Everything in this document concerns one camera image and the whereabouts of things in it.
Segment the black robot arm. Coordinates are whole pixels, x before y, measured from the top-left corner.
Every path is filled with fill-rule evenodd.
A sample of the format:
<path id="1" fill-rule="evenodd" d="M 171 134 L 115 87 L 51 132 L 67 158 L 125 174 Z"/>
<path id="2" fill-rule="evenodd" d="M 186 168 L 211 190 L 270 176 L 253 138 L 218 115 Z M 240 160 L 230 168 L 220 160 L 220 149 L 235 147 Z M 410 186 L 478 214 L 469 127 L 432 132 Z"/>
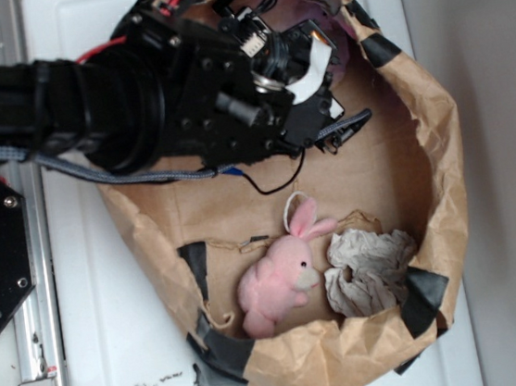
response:
<path id="1" fill-rule="evenodd" d="M 198 0 L 138 0 L 79 61 L 0 67 L 0 163 L 32 160 L 100 183 L 188 179 L 154 172 L 197 156 L 203 176 L 316 146 L 336 153 L 371 117 L 346 118 L 330 68 L 336 46 L 317 21 L 275 31 L 277 0 L 216 0 L 215 27 L 190 20 Z"/>

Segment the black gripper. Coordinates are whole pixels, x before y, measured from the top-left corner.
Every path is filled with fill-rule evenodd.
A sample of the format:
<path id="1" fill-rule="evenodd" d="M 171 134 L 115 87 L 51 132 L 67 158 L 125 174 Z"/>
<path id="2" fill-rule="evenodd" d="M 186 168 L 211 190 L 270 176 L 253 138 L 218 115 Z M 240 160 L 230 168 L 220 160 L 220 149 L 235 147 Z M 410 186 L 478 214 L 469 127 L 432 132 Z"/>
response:
<path id="1" fill-rule="evenodd" d="M 136 121 L 133 159 L 198 156 L 205 167 L 296 157 L 315 146 L 337 153 L 370 120 L 369 108 L 345 118 L 322 86 L 336 44 L 317 21 L 297 25 L 310 44 L 304 76 L 269 95 L 255 87 L 251 60 L 227 33 L 165 16 L 155 0 L 137 0 L 113 32 L 125 42 L 111 57 L 127 72 Z"/>

